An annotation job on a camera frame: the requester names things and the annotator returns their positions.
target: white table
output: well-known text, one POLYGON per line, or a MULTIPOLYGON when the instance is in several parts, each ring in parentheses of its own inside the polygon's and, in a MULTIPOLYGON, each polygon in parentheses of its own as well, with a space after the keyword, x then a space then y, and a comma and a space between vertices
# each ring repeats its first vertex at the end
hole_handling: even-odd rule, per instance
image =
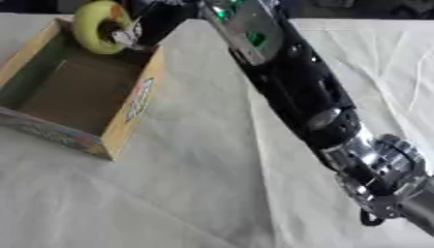
MULTIPOLYGON (((0 64, 51 19, 1 14, 0 64)), ((295 23, 368 127, 434 161, 434 22, 295 23)), ((164 47, 165 79, 115 163, 0 128, 1 247, 432 247, 404 220, 363 227, 207 23, 164 47)))

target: robotic arm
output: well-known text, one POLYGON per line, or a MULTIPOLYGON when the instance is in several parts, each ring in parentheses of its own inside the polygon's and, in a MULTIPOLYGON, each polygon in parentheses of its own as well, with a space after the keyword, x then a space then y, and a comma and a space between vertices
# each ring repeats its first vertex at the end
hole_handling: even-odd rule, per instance
POLYGON ((132 28, 106 29, 127 47, 152 46, 198 13, 226 40, 233 59, 286 126, 334 171, 338 185, 360 206, 363 225, 403 217, 434 235, 434 179, 423 157, 399 137, 373 137, 350 96, 279 3, 154 2, 132 28))

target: yellow ball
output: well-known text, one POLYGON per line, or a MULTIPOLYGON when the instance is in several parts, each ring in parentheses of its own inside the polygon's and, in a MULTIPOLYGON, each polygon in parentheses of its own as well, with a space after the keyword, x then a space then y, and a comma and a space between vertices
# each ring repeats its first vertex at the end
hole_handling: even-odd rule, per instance
POLYGON ((98 27, 103 21, 115 21, 126 29, 131 23, 128 13, 116 2, 102 0, 88 3, 76 11, 73 32, 77 41, 85 48, 98 54, 115 54, 124 46, 102 39, 98 27))

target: open cardboard box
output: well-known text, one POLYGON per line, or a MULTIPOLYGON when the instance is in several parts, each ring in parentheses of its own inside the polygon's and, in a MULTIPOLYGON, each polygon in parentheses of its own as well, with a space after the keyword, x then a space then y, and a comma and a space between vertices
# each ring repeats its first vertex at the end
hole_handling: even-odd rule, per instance
POLYGON ((114 160, 162 70, 160 47, 93 54, 56 19, 0 69, 0 124, 114 160))

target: silver metal joint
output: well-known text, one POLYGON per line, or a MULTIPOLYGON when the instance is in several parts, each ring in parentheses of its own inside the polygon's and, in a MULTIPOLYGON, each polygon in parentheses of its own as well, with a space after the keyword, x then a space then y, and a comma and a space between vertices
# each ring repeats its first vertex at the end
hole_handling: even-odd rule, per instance
POLYGON ((363 125, 352 139, 322 152, 345 193, 378 218, 401 217, 400 203, 428 178, 413 145, 393 135, 374 139, 363 125))

